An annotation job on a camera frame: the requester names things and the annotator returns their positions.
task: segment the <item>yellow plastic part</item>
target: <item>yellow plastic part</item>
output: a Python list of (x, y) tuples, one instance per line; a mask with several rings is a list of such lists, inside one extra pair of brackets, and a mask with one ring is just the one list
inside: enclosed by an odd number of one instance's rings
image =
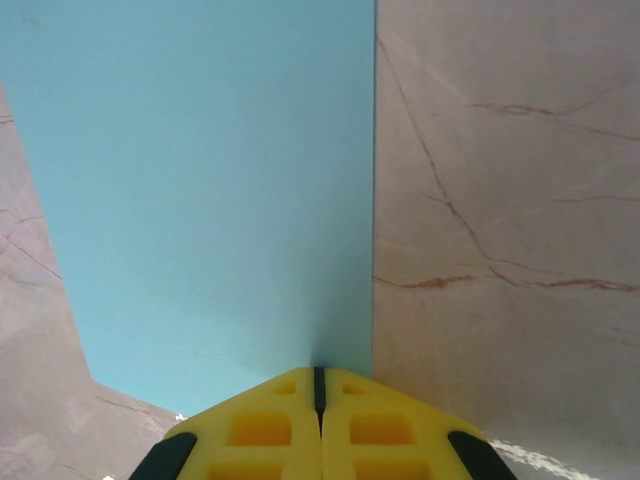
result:
[(309, 368), (176, 425), (198, 437), (178, 480), (472, 480), (447, 441), (472, 425), (346, 370), (325, 385), (322, 437)]

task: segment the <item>light blue panel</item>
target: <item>light blue panel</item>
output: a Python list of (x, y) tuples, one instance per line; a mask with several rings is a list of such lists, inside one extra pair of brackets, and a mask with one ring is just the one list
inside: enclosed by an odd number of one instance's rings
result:
[(371, 370), (373, 0), (4, 2), (0, 75), (94, 378), (192, 414)]

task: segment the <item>marble wall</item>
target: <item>marble wall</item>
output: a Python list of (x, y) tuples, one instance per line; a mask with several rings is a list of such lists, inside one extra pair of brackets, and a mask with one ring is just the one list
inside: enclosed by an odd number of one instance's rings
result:
[(377, 378), (638, 478), (640, 4), (380, 0), (377, 42)]

